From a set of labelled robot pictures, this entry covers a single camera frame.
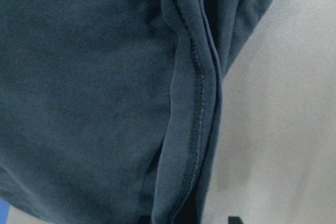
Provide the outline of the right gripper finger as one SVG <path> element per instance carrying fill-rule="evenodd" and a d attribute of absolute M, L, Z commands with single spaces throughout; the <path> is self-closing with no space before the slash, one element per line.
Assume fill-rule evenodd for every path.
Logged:
<path fill-rule="evenodd" d="M 239 216 L 229 216 L 228 224 L 242 224 L 241 218 Z"/>

